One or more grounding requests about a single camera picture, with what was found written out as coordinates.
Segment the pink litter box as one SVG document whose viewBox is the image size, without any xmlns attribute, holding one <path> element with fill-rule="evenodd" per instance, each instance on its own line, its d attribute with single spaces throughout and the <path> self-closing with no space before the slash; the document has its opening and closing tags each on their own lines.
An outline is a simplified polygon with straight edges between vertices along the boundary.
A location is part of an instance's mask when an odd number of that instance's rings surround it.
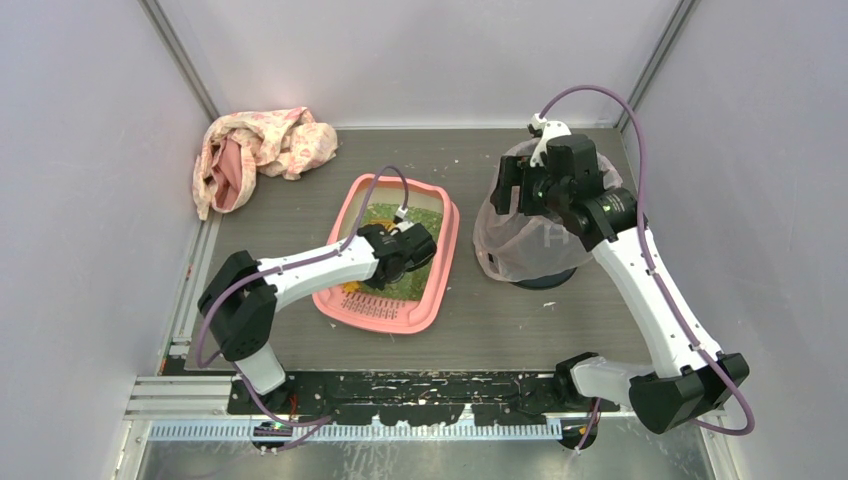
<svg viewBox="0 0 848 480">
<path fill-rule="evenodd" d="M 441 187 L 408 181 L 408 207 L 440 211 L 443 220 L 437 252 L 419 301 L 380 298 L 363 292 L 345 293 L 341 285 L 312 295 L 314 305 L 328 317 L 355 328 L 385 334 L 414 334 L 435 320 L 448 286 L 459 230 L 459 209 Z"/>
</svg>

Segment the pink plastic trash bag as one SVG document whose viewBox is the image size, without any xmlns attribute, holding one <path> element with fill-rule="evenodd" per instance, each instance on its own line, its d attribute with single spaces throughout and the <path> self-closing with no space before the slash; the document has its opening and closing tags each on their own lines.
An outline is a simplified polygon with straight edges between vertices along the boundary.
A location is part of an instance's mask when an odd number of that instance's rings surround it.
<svg viewBox="0 0 848 480">
<path fill-rule="evenodd" d="M 504 155 L 520 157 L 521 168 L 539 140 L 514 146 Z M 508 214 L 496 214 L 490 196 L 479 210 L 472 240 L 481 268 L 497 281 L 512 283 L 578 268 L 601 242 L 614 241 L 637 224 L 637 202 L 610 161 L 597 152 L 605 191 L 574 201 L 568 210 L 526 216 L 517 211 L 519 186 Z"/>
</svg>

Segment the dark round trash bin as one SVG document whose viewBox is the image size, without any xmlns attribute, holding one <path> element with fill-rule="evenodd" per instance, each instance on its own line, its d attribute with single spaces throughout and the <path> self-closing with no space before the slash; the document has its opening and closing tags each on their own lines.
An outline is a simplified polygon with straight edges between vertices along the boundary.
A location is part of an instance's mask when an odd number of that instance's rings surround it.
<svg viewBox="0 0 848 480">
<path fill-rule="evenodd" d="M 576 268 L 563 270 L 556 274 L 540 276 L 533 279 L 526 279 L 513 282 L 513 285 L 527 290 L 549 290 L 557 288 L 569 281 L 576 273 Z"/>
</svg>

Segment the orange litter scoop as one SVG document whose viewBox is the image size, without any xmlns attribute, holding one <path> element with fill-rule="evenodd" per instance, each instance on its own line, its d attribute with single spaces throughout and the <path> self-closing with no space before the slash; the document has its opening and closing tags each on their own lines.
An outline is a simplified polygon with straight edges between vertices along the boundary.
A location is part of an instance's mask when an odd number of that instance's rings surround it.
<svg viewBox="0 0 848 480">
<path fill-rule="evenodd" d="M 359 292 L 361 290 L 361 288 L 362 288 L 362 283 L 360 281 L 345 282 L 344 284 L 341 285 L 341 289 L 345 293 Z"/>
</svg>

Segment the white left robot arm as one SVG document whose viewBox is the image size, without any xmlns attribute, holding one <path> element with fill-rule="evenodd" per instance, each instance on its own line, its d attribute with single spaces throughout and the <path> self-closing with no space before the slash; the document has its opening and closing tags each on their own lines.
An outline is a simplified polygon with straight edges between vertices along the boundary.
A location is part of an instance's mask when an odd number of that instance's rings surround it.
<svg viewBox="0 0 848 480">
<path fill-rule="evenodd" d="M 384 289 L 427 266 L 437 242 L 420 223 L 388 229 L 367 224 L 345 239 L 297 255 L 258 260 L 247 251 L 230 255 L 201 294 L 198 340 L 212 335 L 217 353 L 234 364 L 259 395 L 283 385 L 287 374 L 270 344 L 275 315 L 291 303 L 348 282 Z"/>
</svg>

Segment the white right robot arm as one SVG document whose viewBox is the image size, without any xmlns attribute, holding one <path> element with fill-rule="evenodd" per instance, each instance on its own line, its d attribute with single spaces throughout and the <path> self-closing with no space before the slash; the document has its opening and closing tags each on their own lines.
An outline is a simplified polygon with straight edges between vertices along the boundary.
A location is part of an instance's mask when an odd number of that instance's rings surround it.
<svg viewBox="0 0 848 480">
<path fill-rule="evenodd" d="M 586 352 L 558 364 L 568 401 L 601 398 L 632 408 L 655 434 L 740 397 L 750 368 L 724 353 L 682 294 L 664 280 L 637 198 L 607 187 L 595 144 L 585 135 L 539 139 L 531 155 L 501 157 L 489 203 L 504 216 L 555 214 L 610 276 L 648 346 L 651 366 L 615 363 Z"/>
</svg>

